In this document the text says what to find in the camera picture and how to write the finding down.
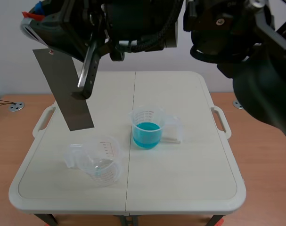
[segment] white table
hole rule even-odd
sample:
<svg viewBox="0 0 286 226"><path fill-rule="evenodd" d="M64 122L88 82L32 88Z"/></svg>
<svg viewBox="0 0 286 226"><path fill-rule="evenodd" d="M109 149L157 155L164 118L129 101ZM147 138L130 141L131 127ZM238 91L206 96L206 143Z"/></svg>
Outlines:
<svg viewBox="0 0 286 226"><path fill-rule="evenodd" d="M237 210L246 190L227 138L231 132L211 100L202 76L193 72L98 72L87 100L95 128L70 132L60 109L47 108L33 130L35 140L9 190L11 203L55 225L53 213L213 214L215 225ZM131 139L128 113L158 105L184 124L181 144L161 142L150 150ZM55 109L45 129L41 127ZM217 112L225 131L215 125ZM93 135L115 137L123 153L123 174L96 188L88 175L68 169L63 153Z"/></svg>

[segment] measuring cup with blue liquid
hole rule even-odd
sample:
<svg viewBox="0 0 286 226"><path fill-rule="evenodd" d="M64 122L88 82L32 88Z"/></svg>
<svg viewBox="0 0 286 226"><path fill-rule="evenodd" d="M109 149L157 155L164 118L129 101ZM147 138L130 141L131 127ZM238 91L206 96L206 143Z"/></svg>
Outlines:
<svg viewBox="0 0 286 226"><path fill-rule="evenodd" d="M179 118L167 115L157 106L140 106L129 113L132 121L134 142L143 148L155 147L162 138L166 126L174 126L177 131L176 143L182 142L183 128Z"/></svg>

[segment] black cable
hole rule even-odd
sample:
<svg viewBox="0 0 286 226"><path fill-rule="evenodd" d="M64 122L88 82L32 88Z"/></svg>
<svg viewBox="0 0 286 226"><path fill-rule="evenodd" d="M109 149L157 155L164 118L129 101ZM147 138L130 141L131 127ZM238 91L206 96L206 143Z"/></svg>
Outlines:
<svg viewBox="0 0 286 226"><path fill-rule="evenodd" d="M16 103L0 103L0 105L3 105L3 104L11 104L11 105L15 105Z"/></svg>
<svg viewBox="0 0 286 226"><path fill-rule="evenodd" d="M12 101L7 101L7 100L0 100L1 102L6 102L6 103L11 103L11 104L16 104L15 102Z"/></svg>
<svg viewBox="0 0 286 226"><path fill-rule="evenodd" d="M179 15L180 15L180 11L181 11L183 1L184 0L175 0L174 1L174 5L172 7L171 13L169 14L169 17L168 17L166 23L164 24L163 28L159 32L156 33L154 38L147 40L147 41L144 41L137 46L129 46L129 47L125 48L125 47L118 45L117 49L121 52L130 51L132 53L138 53L138 52L142 52L142 51L148 50L148 49L156 46L159 41L163 40L163 38L165 37L165 34L171 28L171 26L176 23Z"/></svg>
<svg viewBox="0 0 286 226"><path fill-rule="evenodd" d="M3 104L0 104L0 106L3 106L3 105L11 105L11 103L3 103Z"/></svg>

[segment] table handle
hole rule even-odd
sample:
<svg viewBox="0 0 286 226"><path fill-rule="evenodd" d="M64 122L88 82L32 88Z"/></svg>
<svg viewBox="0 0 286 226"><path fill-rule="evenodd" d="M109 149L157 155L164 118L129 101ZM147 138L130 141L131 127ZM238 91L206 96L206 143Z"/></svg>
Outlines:
<svg viewBox="0 0 286 226"><path fill-rule="evenodd" d="M47 107L43 111L42 115L40 116L40 118L36 124L36 126L33 129L32 134L33 134L34 138L37 136L38 132L42 129L42 126L46 123L48 116L55 111L56 107L57 106L52 105L52 106Z"/></svg>
<svg viewBox="0 0 286 226"><path fill-rule="evenodd" d="M226 138L230 139L230 137L232 136L232 131L229 127L228 121L227 121L226 116L224 115L223 111L221 110L221 108L219 108L217 106L211 107L211 110L212 110L212 112L217 113L218 118L219 118L220 123L221 123L221 126L222 126L222 129L226 135Z"/></svg>

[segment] cable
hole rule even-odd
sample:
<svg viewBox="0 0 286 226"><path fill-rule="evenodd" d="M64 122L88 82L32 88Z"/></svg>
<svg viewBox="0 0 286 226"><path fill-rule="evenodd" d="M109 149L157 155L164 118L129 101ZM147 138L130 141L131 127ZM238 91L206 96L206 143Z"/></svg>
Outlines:
<svg viewBox="0 0 286 226"><path fill-rule="evenodd" d="M15 102L12 101L7 101L7 100L0 100L1 102L6 102L6 103L11 103L11 104L16 104Z"/></svg>
<svg viewBox="0 0 286 226"><path fill-rule="evenodd" d="M3 106L3 105L11 105L11 103L3 103L3 104L0 104L0 106Z"/></svg>
<svg viewBox="0 0 286 226"><path fill-rule="evenodd" d="M3 104L11 104L11 105L15 105L16 103L0 103L0 105L3 105Z"/></svg>

